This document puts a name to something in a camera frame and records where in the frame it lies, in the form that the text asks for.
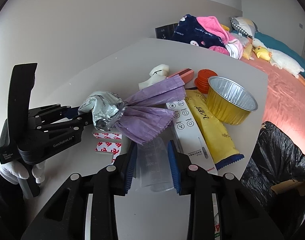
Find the gloved hand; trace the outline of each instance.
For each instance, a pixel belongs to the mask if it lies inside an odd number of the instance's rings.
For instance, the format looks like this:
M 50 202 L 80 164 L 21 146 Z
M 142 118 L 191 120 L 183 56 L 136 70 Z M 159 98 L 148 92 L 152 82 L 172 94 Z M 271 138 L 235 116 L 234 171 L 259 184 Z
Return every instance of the gloved hand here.
M 44 175 L 45 161 L 33 166 L 32 174 L 36 178 L 36 183 L 42 183 L 45 180 Z M 18 161 L 10 163 L 0 163 L 0 175 L 12 184 L 18 184 L 18 179 L 28 179 L 29 173 L 27 169 Z

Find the white plush toy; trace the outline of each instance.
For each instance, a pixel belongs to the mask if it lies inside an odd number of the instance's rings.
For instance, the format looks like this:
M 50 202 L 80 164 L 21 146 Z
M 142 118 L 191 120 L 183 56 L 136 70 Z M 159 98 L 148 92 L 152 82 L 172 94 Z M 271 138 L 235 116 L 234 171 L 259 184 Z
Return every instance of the white plush toy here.
M 279 69 L 285 69 L 295 78 L 299 77 L 300 72 L 304 72 L 305 70 L 299 65 L 297 61 L 295 61 L 292 57 L 287 54 L 276 50 L 267 48 L 259 39 L 253 39 L 253 46 L 255 48 L 261 46 L 266 48 L 269 52 L 272 53 L 271 60 L 269 61 L 271 65 L 276 66 Z
M 151 76 L 150 79 L 146 80 L 145 82 L 139 83 L 139 89 L 143 89 L 149 87 L 155 83 L 158 83 L 164 80 L 169 74 L 169 66 L 165 64 L 160 64 L 157 67 L 154 67 L 149 75 Z

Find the pink towel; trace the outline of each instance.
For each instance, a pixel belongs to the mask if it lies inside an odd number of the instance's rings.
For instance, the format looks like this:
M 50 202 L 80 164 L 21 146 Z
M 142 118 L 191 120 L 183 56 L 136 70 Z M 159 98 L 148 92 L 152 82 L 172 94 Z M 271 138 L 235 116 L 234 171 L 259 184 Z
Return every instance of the pink towel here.
M 227 56 L 230 56 L 229 51 L 226 50 L 226 49 L 223 48 L 223 47 L 220 47 L 220 46 L 211 46 L 209 49 L 211 49 L 211 50 L 213 50 L 213 51 L 217 51 L 217 52 L 219 52 L 219 53 L 221 53 L 221 54 L 225 54 L 225 55 L 227 55 Z
M 226 44 L 226 49 L 229 51 L 230 57 L 241 59 L 244 48 L 241 42 L 235 36 L 227 32 L 229 42 Z
M 219 21 L 217 20 L 217 18 L 215 16 L 197 17 L 197 21 L 207 32 L 210 32 L 210 33 L 220 37 L 221 41 L 225 45 L 229 42 L 229 35 L 221 27 Z

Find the yellow duck plush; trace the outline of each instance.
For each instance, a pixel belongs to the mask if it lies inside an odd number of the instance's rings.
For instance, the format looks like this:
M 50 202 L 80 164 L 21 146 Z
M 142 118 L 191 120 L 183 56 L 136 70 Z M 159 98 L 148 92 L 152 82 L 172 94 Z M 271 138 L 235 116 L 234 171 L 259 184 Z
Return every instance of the yellow duck plush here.
M 253 51 L 257 55 L 257 58 L 262 58 L 266 61 L 271 60 L 271 52 L 269 52 L 266 48 L 259 46 L 258 48 L 254 49 Z

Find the clear plastic cup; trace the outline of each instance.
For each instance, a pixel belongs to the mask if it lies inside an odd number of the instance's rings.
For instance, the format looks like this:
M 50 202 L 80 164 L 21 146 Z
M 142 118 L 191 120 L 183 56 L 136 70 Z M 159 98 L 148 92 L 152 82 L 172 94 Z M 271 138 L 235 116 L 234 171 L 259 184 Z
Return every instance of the clear plastic cup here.
M 174 188 L 166 147 L 160 137 L 138 144 L 137 173 L 141 188 L 162 192 Z

